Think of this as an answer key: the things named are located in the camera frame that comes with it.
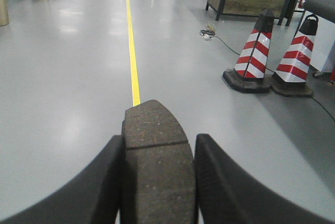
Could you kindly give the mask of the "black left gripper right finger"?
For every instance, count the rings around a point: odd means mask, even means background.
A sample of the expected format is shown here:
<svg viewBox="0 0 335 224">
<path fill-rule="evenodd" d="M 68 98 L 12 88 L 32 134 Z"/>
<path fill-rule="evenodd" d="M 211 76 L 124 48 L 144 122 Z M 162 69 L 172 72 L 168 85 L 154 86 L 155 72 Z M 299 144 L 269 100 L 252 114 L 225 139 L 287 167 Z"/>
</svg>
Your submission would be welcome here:
<svg viewBox="0 0 335 224">
<path fill-rule="evenodd" d="M 197 200 L 204 223 L 330 223 L 239 166 L 209 135 L 196 137 Z"/>
</svg>

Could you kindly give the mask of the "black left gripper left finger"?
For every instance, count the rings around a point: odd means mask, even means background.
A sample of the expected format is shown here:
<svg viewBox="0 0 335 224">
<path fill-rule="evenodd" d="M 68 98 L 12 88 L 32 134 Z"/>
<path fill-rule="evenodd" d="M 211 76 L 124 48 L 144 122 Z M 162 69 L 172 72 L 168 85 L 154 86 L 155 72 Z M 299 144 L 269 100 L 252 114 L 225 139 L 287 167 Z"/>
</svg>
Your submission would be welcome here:
<svg viewBox="0 0 335 224">
<path fill-rule="evenodd" d="M 113 136 L 76 177 L 3 223 L 115 223 L 120 206 L 125 141 Z"/>
</svg>

